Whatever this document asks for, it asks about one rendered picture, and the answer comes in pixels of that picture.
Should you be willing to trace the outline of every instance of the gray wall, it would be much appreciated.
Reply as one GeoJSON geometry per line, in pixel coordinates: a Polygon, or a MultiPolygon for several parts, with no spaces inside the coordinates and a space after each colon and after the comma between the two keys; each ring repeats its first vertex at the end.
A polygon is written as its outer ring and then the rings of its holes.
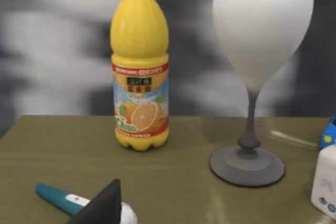
{"type": "MultiPolygon", "coordinates": [[[[22,114],[112,114],[110,19],[120,0],[0,0],[0,126],[22,114]]],[[[170,27],[173,115],[245,116],[244,85],[219,51],[212,0],[157,0],[170,27]]],[[[257,115],[329,116],[336,107],[336,0],[265,85],[257,115]]]]}

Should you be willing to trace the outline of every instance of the brown table top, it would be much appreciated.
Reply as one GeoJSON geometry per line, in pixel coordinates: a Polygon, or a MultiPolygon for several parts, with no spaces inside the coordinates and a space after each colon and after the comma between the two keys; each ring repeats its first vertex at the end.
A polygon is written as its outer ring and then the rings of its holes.
{"type": "Polygon", "coordinates": [[[327,122],[259,118],[263,148],[282,159],[286,176],[248,189],[208,168],[211,153],[234,144],[245,119],[171,117],[169,142],[139,153],[116,142],[109,116],[23,116],[0,140],[0,223],[66,223],[65,213],[35,195],[36,184],[92,198],[114,178],[140,224],[334,223],[310,203],[316,145],[327,122]]]}

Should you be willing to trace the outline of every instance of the juice bottle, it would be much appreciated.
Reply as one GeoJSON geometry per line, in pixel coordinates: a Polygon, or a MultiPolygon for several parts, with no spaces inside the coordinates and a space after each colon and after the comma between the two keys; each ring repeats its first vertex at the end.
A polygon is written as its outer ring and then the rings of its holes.
{"type": "Polygon", "coordinates": [[[168,27],[155,0],[122,0],[111,25],[115,135],[145,151],[168,137],[168,27]]]}

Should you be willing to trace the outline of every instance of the glass base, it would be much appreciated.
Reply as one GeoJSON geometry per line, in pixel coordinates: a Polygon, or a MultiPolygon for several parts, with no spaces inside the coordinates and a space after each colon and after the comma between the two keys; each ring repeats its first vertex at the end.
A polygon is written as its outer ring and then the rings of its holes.
{"type": "Polygon", "coordinates": [[[244,187],[269,186],[285,174],[281,160],[262,148],[249,153],[239,145],[222,148],[210,157],[209,164],[211,171],[220,179],[244,187]]]}

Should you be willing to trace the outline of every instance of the wine glass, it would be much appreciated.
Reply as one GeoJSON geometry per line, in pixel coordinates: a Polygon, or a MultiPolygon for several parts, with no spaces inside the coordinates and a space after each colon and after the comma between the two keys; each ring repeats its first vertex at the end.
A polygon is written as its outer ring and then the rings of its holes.
{"type": "Polygon", "coordinates": [[[285,167],[261,149],[254,131],[255,106],[264,83],[301,44],[313,0],[213,0],[215,31],[226,58],[248,93],[246,128],[238,145],[217,150],[210,168],[231,184],[259,187],[279,181],[285,167]]]}

